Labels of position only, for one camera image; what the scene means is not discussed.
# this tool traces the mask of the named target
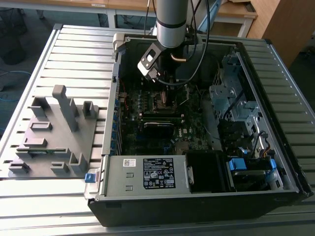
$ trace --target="warning label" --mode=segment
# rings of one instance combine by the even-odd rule
[[[175,188],[173,158],[143,159],[145,189]]]

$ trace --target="black plastic part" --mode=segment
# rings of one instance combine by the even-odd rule
[[[191,193],[230,192],[227,156],[221,151],[190,150],[186,152],[187,166],[192,168],[194,184]]]
[[[54,30],[61,30],[63,28],[63,24],[55,24]]]
[[[144,66],[144,68],[146,68],[147,70],[151,69],[152,65],[156,62],[160,54],[165,50],[166,48],[160,45],[159,42],[156,41],[152,43],[141,58],[141,63]],[[151,55],[152,60],[148,61],[148,55],[150,55],[150,53],[152,52],[154,52],[154,55]]]
[[[105,227],[159,226],[258,218],[278,207],[291,204],[299,198],[299,194],[270,191],[265,194],[211,197],[154,197],[89,201],[88,206]]]

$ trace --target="floor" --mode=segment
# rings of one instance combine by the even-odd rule
[[[22,47],[27,53],[26,59],[14,66],[3,63],[0,59],[0,72],[11,70],[24,70],[32,72],[40,54],[46,44],[55,23],[66,25],[80,25],[99,27],[99,16],[92,13],[74,13],[74,12],[56,12],[44,11],[45,19],[40,20],[35,10],[25,10],[24,20],[28,32],[20,37]],[[106,24],[106,17],[101,17]],[[144,17],[117,17],[118,26],[127,29],[143,29]],[[154,18],[150,18],[147,27],[150,28],[155,23]],[[306,57],[299,55],[290,68],[292,76],[295,78],[298,86],[308,99],[310,105],[315,109],[315,62],[314,56]],[[24,87],[28,82],[28,75],[8,74],[0,77],[0,98],[6,100],[18,100],[23,93]],[[3,134],[10,117],[17,105],[17,102],[0,101],[0,136]]]

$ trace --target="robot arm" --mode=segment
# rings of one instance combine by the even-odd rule
[[[209,1],[211,0],[205,0],[207,6],[206,18],[207,25],[211,26],[218,12],[221,0],[215,0],[211,8],[209,8]],[[155,82],[160,77],[165,78],[165,74],[168,76],[173,75],[179,63],[187,61],[186,59],[177,58],[174,55],[182,55],[184,46],[192,44],[192,41],[189,42],[186,40],[188,2],[189,0],[157,0],[157,42],[152,43],[138,63],[138,69],[148,80]]]

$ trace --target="barcode sticker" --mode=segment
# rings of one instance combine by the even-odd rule
[[[124,159],[124,167],[135,167],[136,159]]]
[[[104,4],[92,4],[92,6],[105,7]]]

